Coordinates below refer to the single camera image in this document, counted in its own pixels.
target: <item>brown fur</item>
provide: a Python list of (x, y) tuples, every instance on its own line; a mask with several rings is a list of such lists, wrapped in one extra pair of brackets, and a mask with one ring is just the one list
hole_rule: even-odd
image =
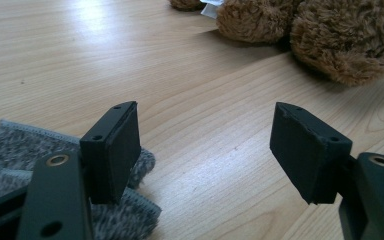
[(225, 0), (217, 10), (222, 35), (244, 42), (274, 43), (288, 35), (301, 0)]
[(195, 11), (205, 7), (199, 0), (169, 0), (171, 6), (180, 11)]
[(384, 0), (307, 0), (293, 21), (299, 60), (332, 80), (361, 85), (384, 74)]

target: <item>white tag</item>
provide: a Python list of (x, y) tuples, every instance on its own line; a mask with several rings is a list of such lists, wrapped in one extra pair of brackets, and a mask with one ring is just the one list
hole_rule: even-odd
[(217, 18), (217, 8), (223, 4), (223, 0), (201, 0), (207, 5), (202, 10), (201, 14), (210, 18)]

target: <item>gray cloth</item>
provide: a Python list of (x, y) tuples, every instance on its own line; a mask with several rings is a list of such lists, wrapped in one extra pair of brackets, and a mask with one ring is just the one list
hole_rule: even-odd
[[(0, 197), (26, 186), (36, 160), (55, 151), (77, 151), (79, 139), (56, 132), (0, 121)], [(92, 205), (95, 239), (146, 239), (156, 227), (161, 209), (136, 193), (155, 165), (142, 149), (119, 205)]]

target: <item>light wood surface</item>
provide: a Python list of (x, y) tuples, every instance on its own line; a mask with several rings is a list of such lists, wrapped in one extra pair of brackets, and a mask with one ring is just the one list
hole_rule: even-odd
[(0, 1), (0, 119), (81, 137), (136, 100), (157, 157), (140, 192), (152, 239), (342, 239), (335, 205), (308, 206), (269, 150), (276, 101), (384, 154), (384, 79), (347, 88), (287, 47), (221, 37), (165, 0)]

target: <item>round hole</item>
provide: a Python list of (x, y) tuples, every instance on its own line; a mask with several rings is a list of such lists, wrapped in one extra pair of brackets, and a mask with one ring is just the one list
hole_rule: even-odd
[(57, 234), (62, 228), (62, 223), (60, 221), (51, 222), (45, 225), (40, 232), (42, 237), (52, 237)]
[(369, 159), (373, 163), (384, 167), (384, 157), (382, 157), (382, 156), (370, 156)]
[(50, 166), (50, 167), (55, 167), (55, 166), (59, 166), (61, 164), (64, 164), (65, 162), (67, 162), (69, 159), (68, 155), (55, 155), (55, 156), (52, 156), (50, 158), (48, 158), (48, 160), (46, 160), (46, 165)]
[(102, 136), (101, 136), (101, 135), (97, 135), (97, 136), (93, 136), (93, 138), (92, 138), (92, 139), (96, 141), (96, 140), (99, 140), (99, 139), (101, 139), (101, 138), (102, 138)]

